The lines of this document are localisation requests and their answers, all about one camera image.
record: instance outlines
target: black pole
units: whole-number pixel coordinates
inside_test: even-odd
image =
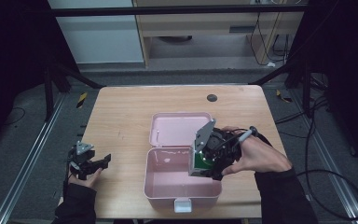
[[[125,16],[158,14],[205,14],[248,12],[303,12],[311,9],[304,4],[295,5],[230,5],[230,6],[182,6],[182,7],[101,7],[63,8],[52,10],[28,10],[27,14],[54,17]]]

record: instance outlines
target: open pink plastic box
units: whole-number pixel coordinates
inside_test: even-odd
[[[196,132],[212,119],[208,113],[158,113],[150,132],[145,196],[155,208],[188,213],[193,206],[212,207],[222,192],[220,181],[188,175],[190,146]]]

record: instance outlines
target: wooden table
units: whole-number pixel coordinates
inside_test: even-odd
[[[215,94],[216,102],[207,95]],[[94,160],[111,153],[109,168],[96,185],[98,218],[261,217],[254,172],[225,176],[223,192],[210,209],[175,214],[155,210],[144,195],[145,163],[152,116],[159,112],[208,112],[215,127],[254,125],[284,153],[263,90],[259,86],[106,87],[100,90],[83,142],[95,146]]]

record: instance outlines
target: pink lid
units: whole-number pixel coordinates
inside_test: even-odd
[[[206,112],[158,113],[153,116],[150,144],[153,147],[189,147],[196,132],[212,119]]]

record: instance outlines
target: wall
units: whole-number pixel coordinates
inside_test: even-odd
[[[51,8],[132,7],[131,0],[48,2]],[[144,62],[134,16],[62,17],[57,21],[79,68]]]

